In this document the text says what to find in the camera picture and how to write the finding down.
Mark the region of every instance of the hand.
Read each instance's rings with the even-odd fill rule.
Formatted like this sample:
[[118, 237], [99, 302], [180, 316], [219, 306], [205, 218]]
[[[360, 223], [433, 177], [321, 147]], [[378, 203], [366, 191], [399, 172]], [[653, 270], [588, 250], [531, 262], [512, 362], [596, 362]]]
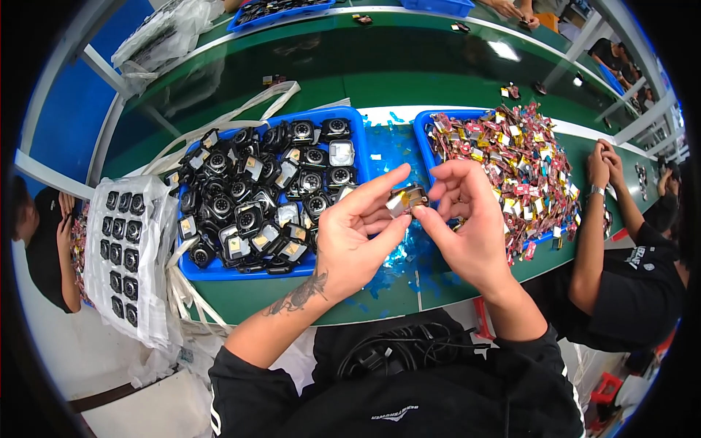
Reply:
[[66, 217], [71, 214], [73, 207], [76, 206], [76, 199], [60, 191], [58, 192], [58, 205], [61, 206], [61, 215]]
[[524, 16], [523, 12], [519, 11], [519, 9], [509, 0], [489, 0], [489, 2], [486, 4], [494, 8], [495, 11], [501, 15], [504, 15], [505, 17], [516, 17], [521, 19]]
[[613, 150], [611, 143], [604, 139], [599, 139], [599, 143], [604, 146], [601, 158], [608, 166], [608, 180], [615, 189], [625, 188], [625, 178], [623, 177], [623, 164], [620, 156]]
[[528, 22], [529, 29], [535, 29], [540, 26], [540, 20], [538, 17], [533, 15], [533, 10], [531, 9], [521, 9], [524, 17], [523, 20]]
[[[482, 167], [476, 161], [450, 160], [434, 167], [431, 174], [436, 182], [428, 197], [440, 199], [438, 211], [415, 207], [414, 216], [453, 272], [485, 299], [503, 292], [503, 282], [512, 279], [504, 249], [504, 218]], [[467, 221], [454, 232], [445, 222], [457, 216]]]
[[73, 229], [73, 218], [68, 215], [64, 216], [63, 220], [58, 224], [56, 230], [56, 246], [58, 247], [58, 256], [71, 255], [71, 230]]
[[[339, 302], [369, 283], [402, 242], [411, 216], [392, 219], [385, 204], [390, 190], [404, 181], [410, 170], [405, 163], [366, 182], [321, 214], [316, 273], [327, 275], [324, 295], [330, 301]], [[372, 240], [367, 238], [375, 233], [379, 234]]]
[[589, 183], [594, 184], [596, 187], [606, 188], [608, 184], [608, 166], [601, 157], [601, 151], [604, 149], [604, 145], [601, 142], [597, 142], [594, 146], [594, 151], [589, 155], [587, 161], [587, 169], [589, 170]]

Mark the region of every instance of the blue wall panel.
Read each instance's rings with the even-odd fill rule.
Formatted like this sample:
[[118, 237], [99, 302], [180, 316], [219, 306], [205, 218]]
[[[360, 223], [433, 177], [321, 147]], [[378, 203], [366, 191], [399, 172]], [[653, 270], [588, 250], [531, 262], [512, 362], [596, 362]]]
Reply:
[[[127, 0], [90, 44], [110, 63], [112, 53], [153, 11], [148, 0]], [[41, 109], [29, 155], [84, 182], [97, 136], [114, 95], [114, 90], [83, 60], [67, 65], [56, 78]], [[32, 191], [39, 187], [34, 185], [31, 183]]]

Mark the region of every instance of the blue tape scrap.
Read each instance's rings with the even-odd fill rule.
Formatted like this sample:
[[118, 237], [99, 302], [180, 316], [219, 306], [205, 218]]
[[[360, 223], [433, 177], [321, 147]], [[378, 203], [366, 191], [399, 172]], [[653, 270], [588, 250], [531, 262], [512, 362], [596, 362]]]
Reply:
[[[429, 186], [428, 172], [423, 163], [414, 129], [410, 125], [374, 126], [366, 129], [372, 142], [369, 153], [381, 156], [371, 159], [370, 177], [378, 177], [403, 163], [411, 165], [411, 173], [406, 181], [395, 186], [396, 189], [417, 182]], [[460, 284], [460, 278], [454, 273], [440, 276], [441, 285], [429, 278], [433, 273], [434, 260], [441, 257], [435, 243], [428, 237], [420, 223], [412, 221], [402, 242], [387, 256], [383, 265], [373, 279], [363, 288], [373, 299], [379, 299], [380, 292], [390, 289], [398, 280], [407, 281], [409, 287], [418, 293], [427, 292], [440, 295], [441, 285]]]

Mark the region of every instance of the person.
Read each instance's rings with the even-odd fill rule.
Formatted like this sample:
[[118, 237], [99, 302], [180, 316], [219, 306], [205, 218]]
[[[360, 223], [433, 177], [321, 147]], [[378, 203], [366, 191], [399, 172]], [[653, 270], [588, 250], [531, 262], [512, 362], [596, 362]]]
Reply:
[[596, 62], [603, 65], [612, 75], [623, 85], [623, 88], [628, 90], [632, 87], [629, 81], [624, 77], [623, 71], [630, 71], [631, 59], [626, 52], [624, 43], [614, 43], [609, 39], [600, 38], [591, 49], [589, 56], [594, 58]]
[[[343, 375], [343, 365], [324, 360], [333, 354], [317, 351], [315, 342], [316, 375], [336, 378], [315, 379], [301, 396], [287, 373], [268, 369], [310, 324], [367, 284], [402, 241], [411, 216], [392, 219], [385, 203], [410, 170], [405, 163], [324, 211], [312, 276], [229, 334], [209, 371], [213, 436], [583, 435], [581, 410], [564, 376], [555, 332], [511, 276], [501, 209], [487, 176], [474, 161], [452, 160], [432, 169], [437, 181], [428, 196], [441, 200], [438, 211], [416, 206], [412, 212], [453, 271], [484, 297], [500, 348], [488, 350], [486, 359], [465, 354], [462, 362], [411, 370], [390, 363], [377, 374], [344, 379], [337, 377]], [[457, 215], [467, 221], [453, 232], [445, 219]], [[316, 341], [325, 329], [343, 333], [380, 323], [408, 333], [403, 321], [320, 327]], [[434, 341], [448, 343], [448, 338]], [[399, 339], [397, 344], [402, 341], [412, 340]], [[343, 337], [334, 342], [344, 343]], [[349, 353], [353, 345], [345, 347]], [[405, 349], [399, 345], [396, 350]], [[392, 361], [393, 353], [383, 348], [375, 358]]]
[[[610, 143], [596, 143], [588, 168], [592, 192], [577, 231], [574, 261], [525, 282], [524, 288], [559, 338], [608, 352], [655, 347], [681, 316], [690, 257], [680, 259], [677, 244], [645, 222]], [[609, 182], [636, 245], [632, 249], [604, 251], [604, 188]]]
[[514, 5], [514, 0], [477, 0], [494, 9], [506, 18], [515, 17], [527, 21], [529, 29], [540, 26], [540, 20], [533, 14], [533, 0], [521, 0], [521, 7]]
[[660, 233], [668, 233], [679, 214], [679, 166], [670, 163], [658, 181], [660, 198], [643, 214], [645, 221]]
[[11, 193], [12, 240], [25, 243], [29, 276], [54, 306], [78, 312], [80, 289], [71, 256], [71, 229], [78, 212], [75, 198], [46, 187], [32, 200], [27, 182], [17, 175]]

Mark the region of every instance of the black hair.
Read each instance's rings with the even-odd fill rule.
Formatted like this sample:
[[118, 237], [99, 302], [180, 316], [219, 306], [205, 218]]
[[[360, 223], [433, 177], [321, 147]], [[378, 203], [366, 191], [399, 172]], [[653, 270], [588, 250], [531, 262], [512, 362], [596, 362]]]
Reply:
[[679, 186], [679, 222], [674, 230], [679, 242], [679, 261], [687, 267], [691, 267], [696, 242], [696, 199], [693, 169], [689, 161], [679, 165], [681, 179], [684, 184]]
[[17, 225], [25, 220], [24, 207], [29, 203], [29, 191], [27, 191], [27, 182], [24, 178], [15, 175], [12, 178], [10, 187], [10, 230], [12, 237], [17, 238]]

